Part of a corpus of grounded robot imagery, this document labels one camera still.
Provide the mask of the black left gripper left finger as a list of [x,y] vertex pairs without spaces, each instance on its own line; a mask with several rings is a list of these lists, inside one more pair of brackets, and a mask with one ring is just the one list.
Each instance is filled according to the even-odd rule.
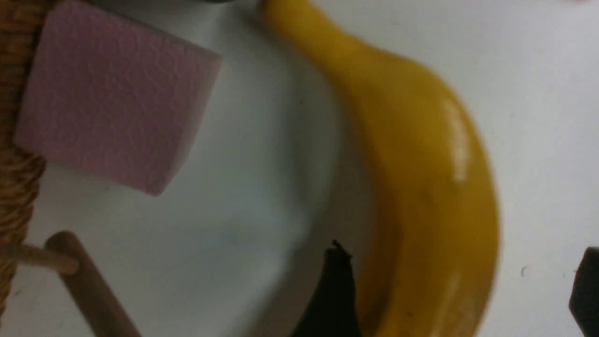
[[316,290],[293,337],[360,337],[352,255],[336,240],[326,249]]

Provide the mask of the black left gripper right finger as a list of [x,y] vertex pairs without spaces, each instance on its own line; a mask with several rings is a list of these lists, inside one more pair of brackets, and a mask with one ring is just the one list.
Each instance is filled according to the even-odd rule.
[[578,265],[569,310],[584,337],[599,335],[599,249],[586,248]]

